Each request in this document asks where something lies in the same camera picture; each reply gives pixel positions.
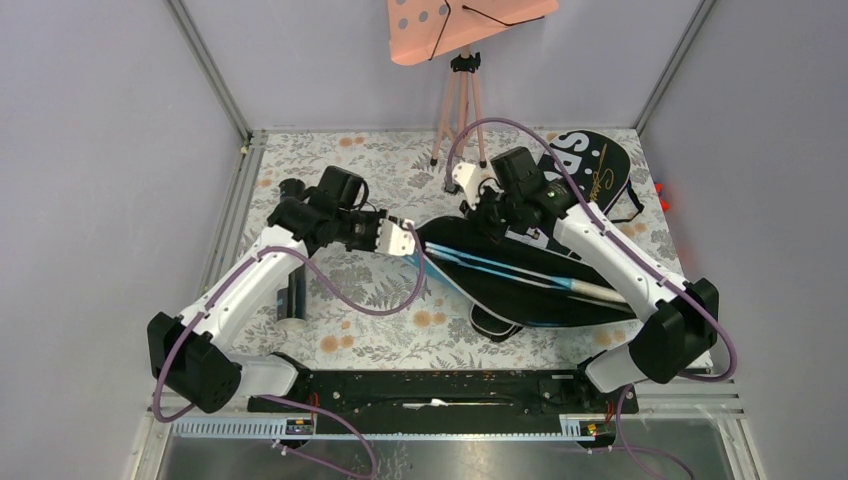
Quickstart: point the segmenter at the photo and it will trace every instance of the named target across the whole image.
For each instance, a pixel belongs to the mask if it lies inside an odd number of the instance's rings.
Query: white wall
[[[114,479],[238,140],[164,2],[0,7],[0,468]]]
[[[769,479],[848,478],[848,6],[720,2],[644,138]]]
[[[479,43],[484,113],[633,125],[697,3],[560,0],[544,20]],[[385,0],[186,4],[254,128],[435,128],[456,54],[392,63]]]

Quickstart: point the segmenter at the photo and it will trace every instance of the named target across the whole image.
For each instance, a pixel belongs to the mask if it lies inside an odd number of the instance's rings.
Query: table
[[[548,139],[565,131],[537,129]],[[633,187],[645,204],[645,211],[620,229],[671,270],[681,272],[635,130],[597,131],[627,150]],[[422,222],[458,214],[461,196],[441,190],[446,162],[429,164],[434,135],[433,131],[269,134],[242,233],[241,252],[253,242],[279,202],[280,181],[298,177],[307,185],[315,185],[328,165],[364,177],[371,190],[370,201],[389,209],[392,215]],[[516,146],[528,147],[537,157],[542,150],[531,138],[513,130],[487,129],[484,141],[490,156]],[[467,161],[477,161],[475,142],[472,138],[466,148]],[[633,212],[624,195],[610,217],[623,218]],[[372,308],[397,305],[415,280],[414,267],[399,258],[348,253],[341,245],[320,250],[314,259],[347,296]],[[432,279],[427,280],[421,298],[410,309],[388,317],[353,311],[334,298],[311,272],[307,283],[305,321],[278,324],[276,307],[269,299],[238,335],[234,349],[252,355],[285,352],[313,369],[573,368],[602,350],[626,342],[641,326],[633,320],[558,330],[525,328],[495,344],[472,330],[468,322],[470,302]],[[692,366],[711,367],[709,352]]]

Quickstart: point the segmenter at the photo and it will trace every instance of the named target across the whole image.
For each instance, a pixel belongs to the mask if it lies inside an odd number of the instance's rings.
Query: gray floor
[[[708,420],[625,422],[633,445],[661,448],[687,463],[699,479],[732,478],[718,431]],[[375,442],[379,479],[642,479],[625,452],[563,453],[576,444],[554,442],[416,441]],[[173,438],[160,479],[264,480],[344,479],[344,475],[293,457],[280,456],[261,440]],[[356,441],[315,441],[304,451],[346,468],[368,471],[368,457]],[[668,479],[688,476],[667,460],[643,457]]]

